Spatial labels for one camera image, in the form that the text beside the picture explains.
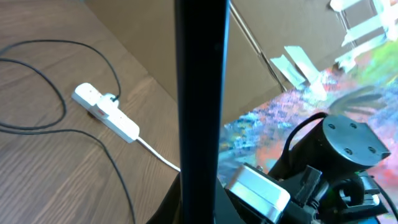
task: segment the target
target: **white power strip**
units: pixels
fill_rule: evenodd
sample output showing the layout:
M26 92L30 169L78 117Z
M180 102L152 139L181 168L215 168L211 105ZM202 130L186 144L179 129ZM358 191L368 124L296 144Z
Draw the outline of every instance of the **white power strip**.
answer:
M86 110L112 129L126 142L132 143L138 138L139 126L119 110L119 100L112 100L115 96L107 93L102 95L89 83L79 85L72 98Z

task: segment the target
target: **black cable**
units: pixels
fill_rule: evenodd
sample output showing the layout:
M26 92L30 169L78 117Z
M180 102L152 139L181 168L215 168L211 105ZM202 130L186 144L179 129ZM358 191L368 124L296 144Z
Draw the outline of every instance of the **black cable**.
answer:
M8 45L7 47L3 48L0 50L0 55L2 55L4 52L7 52L8 50L10 50L13 47L16 47L18 45L22 45L22 44L28 44L28 43L34 43L34 42L64 42L64 43L71 43L71 44L78 44L78 45L82 45L85 47L90 48L91 50L94 50L95 52L97 52L98 54L100 54L106 61L106 63L109 65L109 67L111 68L114 77L118 83L118 87L119 87L119 95L115 97L114 100L117 100L120 97L120 93L121 93L121 87L120 87L120 82L118 79L118 76L116 75L116 72L114 71L113 66L110 64L110 62L108 61L108 59L99 51L97 51L96 49L94 49L93 47L86 45L86 44L82 44L79 42L75 42L75 41L70 41L70 40L27 40L27 41L22 41L22 42L18 42L15 44L11 44ZM129 207L130 207L130 211L131 211L131 215L132 215L132 220L134 223L136 223L136 218L134 215L134 207L132 204L132 199L130 196L130 193L127 189L127 185L123 179L123 176L121 175L121 172L118 168L118 166L116 165L115 160L113 159L112 155L109 153L108 149L106 148L106 146L104 145L104 143L102 141L100 141L98 138L96 138L95 136L93 136L92 134L86 133L84 131L80 131L80 130L76 130L76 129L59 129L59 130L53 130L53 131L31 131L31 130L38 130L38 129L44 129L44 128L49 128L52 127L56 124L58 124L59 122L61 122L67 113L67 105L65 100L62 97L62 94L60 93L60 91L58 90L58 88L51 82L51 80L49 78L47 78L40 70L34 68L33 66L18 61L18 60L14 60L14 59L9 59L9 58L0 58L0 62L11 62L11 63L17 63L19 65L23 65L25 67L28 67L30 69L32 69L33 71L35 71L36 73L38 73L52 88L53 90L56 92L56 94L58 95L58 98L60 99L61 103L62 103L62 115L61 117L59 117L59 119L57 119L56 121L50 123L50 124L46 124L43 126L36 126L36 127L27 127L27 126L16 126L16 125L11 125L11 124L6 124L3 122L0 122L0 126L5 127L5 128L10 128L10 129L16 129L16 130L22 130L22 131L15 131L15 130L8 130L8 129L1 129L0 128L0 132L2 133L8 133L8 134L21 134L21 135L39 135L39 134L53 134L53 133L67 133L67 132L73 132L73 133L80 133L80 134L84 134L92 139L94 139L95 141L97 141L102 148L104 149L104 152L106 154L106 156L108 157L108 159L111 161L119 179L120 182L122 183L124 192L126 193L126 197L127 197L127 201L129 203Z
M383 197L387 201L388 205L390 206L390 208L392 210L392 213L394 214L394 216L398 222L398 211L397 211L396 205L394 204L394 202L392 202L392 200L391 200L390 196L388 196L387 192L376 181L374 181L374 182L379 187L381 195L383 195Z
M282 155L280 158L282 161L284 161L285 165L287 167L290 167L290 161L289 161L289 147L290 147L290 142L293 140L293 137L300 131L304 126L307 124L311 123L312 121L315 121L316 119L320 118L326 118L328 116L327 113L320 112L312 115L311 117L307 118L305 121L303 121L301 124L299 124L293 131L289 134L289 136L286 139L285 147L284 150L282 151Z
M8 45L7 47L1 49L0 50L0 55L3 55L4 53L6 53L11 48L14 48L14 47L17 47L17 46L20 46L20 45L23 45L23 44L41 43L41 42L77 44L77 45L80 45L80 46L87 47L87 48L89 48L91 50L94 50L108 64L108 66L112 70L112 73L114 75L116 83L118 84L119 93L116 95L116 97L113 99L113 101L116 101L117 99L120 98L120 95L122 94L122 88L121 88L121 85L120 85L120 80L119 80L118 74L116 73L115 69L113 68L111 62L109 62L109 60L100 51L98 51L97 49L95 49L94 47L92 47L90 45L87 45L87 44L84 44L84 43L80 43L80 42L76 42L76 41L72 41L72 40L52 40L52 39L25 40L25 41L21 41L21 42L16 42L15 44Z

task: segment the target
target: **white cable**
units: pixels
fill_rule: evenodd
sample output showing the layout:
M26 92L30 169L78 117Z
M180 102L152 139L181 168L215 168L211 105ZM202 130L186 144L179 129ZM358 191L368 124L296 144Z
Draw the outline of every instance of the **white cable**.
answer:
M155 155L158 159L160 159L162 162L167 164L169 167L177 170L180 172L180 168L178 168L176 165L172 164L169 162L167 159L163 158L155 149L153 149L148 143L146 143L141 137L137 138L137 141L139 141L145 148L147 148L153 155Z

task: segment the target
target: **black vertical bar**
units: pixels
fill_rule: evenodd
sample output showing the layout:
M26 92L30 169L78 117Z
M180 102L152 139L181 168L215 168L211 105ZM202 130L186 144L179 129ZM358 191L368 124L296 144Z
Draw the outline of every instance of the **black vertical bar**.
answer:
M214 223L228 0L175 0L182 218Z

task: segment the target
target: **wood grain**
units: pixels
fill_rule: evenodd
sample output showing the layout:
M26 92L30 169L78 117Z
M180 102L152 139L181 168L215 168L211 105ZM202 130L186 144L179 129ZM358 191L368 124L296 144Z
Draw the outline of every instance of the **wood grain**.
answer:
M141 137L179 165L177 105L102 23L76 1L0 0L0 47L28 39L67 39L97 48L122 83L121 109ZM100 92L117 86L102 58L81 46L31 44L2 57L43 71L67 102L67 117L50 129L73 128L100 138L116 159L145 223L177 173L137 142L127 144L71 99L77 85ZM61 115L59 99L33 71L0 63L0 120L33 126ZM132 223L120 181L94 140L77 133L16 136L0 133L0 223Z

